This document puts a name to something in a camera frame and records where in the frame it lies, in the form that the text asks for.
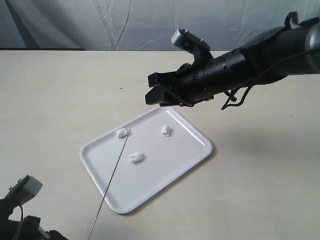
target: tray rim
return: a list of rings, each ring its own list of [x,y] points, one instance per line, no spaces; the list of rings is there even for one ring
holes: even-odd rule
[[[98,183],[98,180],[95,178],[93,172],[91,171],[91,168],[88,166],[85,158],[84,158],[84,151],[86,148],[88,148],[90,145],[94,144],[96,141],[99,141],[100,139],[103,139],[104,137],[114,133],[116,130],[119,130],[121,128],[124,128],[125,126],[127,126],[128,124],[142,118],[145,115],[148,115],[152,112],[157,112],[157,111],[161,111],[161,112],[166,112],[166,111],[172,111],[174,112],[176,115],[178,115],[185,123],[188,124],[189,128],[192,128],[193,131],[195,131],[198,135],[200,135],[206,142],[206,151],[203,154],[203,158],[201,158],[198,161],[195,161],[193,164],[190,164],[188,166],[188,168],[184,169],[181,174],[177,174],[174,178],[170,179],[168,182],[164,183],[162,187],[158,188],[156,191],[153,191],[150,195],[148,195],[148,197],[146,197],[143,201],[140,201],[137,205],[128,207],[128,208],[118,208],[115,207],[112,202],[109,200],[109,198],[106,196],[104,198],[104,200],[106,201],[106,203],[108,204],[108,206],[111,208],[112,211],[114,211],[117,214],[127,214],[130,213],[131,211],[133,211],[134,209],[138,208],[141,204],[143,204],[144,202],[148,201],[148,199],[150,199],[151,197],[155,196],[156,194],[158,194],[159,192],[161,192],[163,189],[165,189],[167,186],[169,186],[171,183],[175,182],[177,179],[179,179],[182,175],[186,174],[187,172],[189,172],[193,167],[195,167],[196,165],[198,165],[200,162],[202,162],[203,160],[205,160],[208,156],[210,156],[210,154],[213,151],[213,144],[212,142],[205,136],[202,134],[202,132],[200,132],[191,122],[189,122],[181,113],[179,113],[177,110],[175,110],[173,107],[155,107],[151,110],[148,110],[146,112],[144,112],[143,114],[133,118],[130,121],[127,121],[126,123],[112,129],[111,131],[108,131],[107,133],[89,141],[88,143],[86,143],[85,145],[82,146],[79,156],[81,159],[81,162],[83,163],[84,167],[86,168],[87,172],[89,173],[90,177],[92,178],[94,184],[96,185],[96,187],[98,188],[99,192],[102,194],[102,196],[105,194],[101,185]]]

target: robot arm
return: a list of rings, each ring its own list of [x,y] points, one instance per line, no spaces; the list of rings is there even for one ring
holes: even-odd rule
[[[178,29],[171,41],[193,54],[194,62],[177,71],[149,75],[148,105],[193,107],[225,93],[228,99],[222,109],[237,107],[255,85],[271,84],[289,75],[320,73],[319,18],[298,23],[296,12],[287,15],[284,26],[265,31],[217,58],[203,39],[187,30]],[[235,94],[240,88],[247,88],[240,102],[228,104],[237,101]]]

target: plastic tray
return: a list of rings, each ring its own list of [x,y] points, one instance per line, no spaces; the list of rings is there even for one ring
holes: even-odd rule
[[[167,124],[171,136],[161,134]],[[87,143],[80,158],[105,193],[125,142],[115,131],[131,129],[105,200],[118,214],[126,214],[197,165],[212,152],[211,142],[183,116],[170,107],[158,107]],[[139,163],[129,162],[135,152],[144,154]]]

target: table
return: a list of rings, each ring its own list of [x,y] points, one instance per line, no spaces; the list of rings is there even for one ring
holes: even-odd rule
[[[155,107],[144,102],[149,74],[191,61],[185,52],[0,51],[0,195],[36,177],[43,188],[25,215],[87,239],[102,196],[81,147]],[[223,94],[176,107],[216,154],[131,214],[104,204],[92,239],[319,238],[319,88],[319,75],[290,76],[254,87],[238,108],[221,111]]]

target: white object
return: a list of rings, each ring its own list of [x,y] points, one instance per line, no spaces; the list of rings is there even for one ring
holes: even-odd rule
[[[171,128],[167,124],[165,124],[162,126],[161,133],[162,133],[162,135],[164,135],[166,137],[170,137]]]
[[[174,136],[163,138],[158,129],[174,128]],[[126,214],[147,201],[192,167],[213,149],[211,142],[173,108],[155,108],[120,128],[131,129],[105,200],[119,214]],[[101,194],[105,193],[124,138],[114,130],[83,146],[80,158]],[[127,159],[135,151],[148,157],[143,164]]]
[[[129,161],[132,163],[141,162],[144,159],[144,155],[137,151],[129,156]]]
[[[115,131],[114,133],[118,138],[123,138],[124,136],[128,135],[129,131],[128,131],[128,129],[121,128],[121,129]]]

